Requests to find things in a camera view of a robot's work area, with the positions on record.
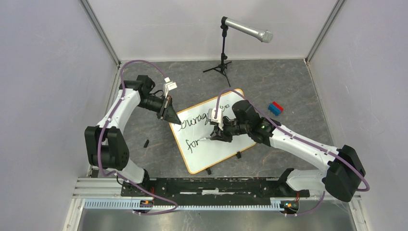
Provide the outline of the yellow framed whiteboard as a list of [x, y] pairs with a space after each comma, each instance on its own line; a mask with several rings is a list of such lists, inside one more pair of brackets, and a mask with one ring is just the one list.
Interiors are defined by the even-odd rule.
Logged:
[[217, 97], [178, 112], [181, 125], [171, 123], [170, 128], [189, 173], [196, 174], [237, 152], [242, 152], [255, 145], [247, 135], [234, 136], [232, 142], [199, 141], [213, 131], [214, 126], [207, 121], [207, 113], [214, 108]]

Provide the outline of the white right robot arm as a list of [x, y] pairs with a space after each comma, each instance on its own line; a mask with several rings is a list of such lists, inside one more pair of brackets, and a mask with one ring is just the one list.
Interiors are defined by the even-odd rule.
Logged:
[[209, 109], [207, 120], [214, 127], [209, 140], [232, 142], [235, 136], [247, 135], [256, 143], [284, 150], [316, 167], [286, 169], [278, 183], [281, 195], [325, 191], [340, 201], [350, 202], [356, 192], [362, 191], [360, 184], [367, 183], [365, 169], [354, 148], [348, 145], [337, 148], [297, 134], [276, 120], [261, 117], [248, 100], [236, 102], [232, 112], [234, 119], [223, 116], [219, 109]]

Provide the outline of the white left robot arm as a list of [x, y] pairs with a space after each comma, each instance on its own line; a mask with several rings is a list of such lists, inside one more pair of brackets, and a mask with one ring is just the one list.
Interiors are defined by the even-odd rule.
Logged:
[[124, 80], [114, 104], [105, 117], [95, 126], [85, 129], [85, 143], [89, 164], [99, 169], [105, 177], [114, 175], [123, 179], [125, 184], [139, 196], [146, 196], [151, 191], [147, 170], [130, 160], [130, 151], [122, 132], [136, 107], [156, 113], [159, 120], [181, 124], [169, 91], [177, 84], [165, 78], [163, 95], [157, 96], [151, 91], [155, 82], [147, 75], [139, 75], [136, 80]]

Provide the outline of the white black whiteboard marker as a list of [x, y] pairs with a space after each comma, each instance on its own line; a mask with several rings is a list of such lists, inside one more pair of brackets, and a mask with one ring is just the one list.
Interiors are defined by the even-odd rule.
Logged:
[[204, 138], [198, 139], [197, 142], [199, 142], [199, 141], [207, 141], [207, 140], [211, 140], [211, 137], [204, 137]]

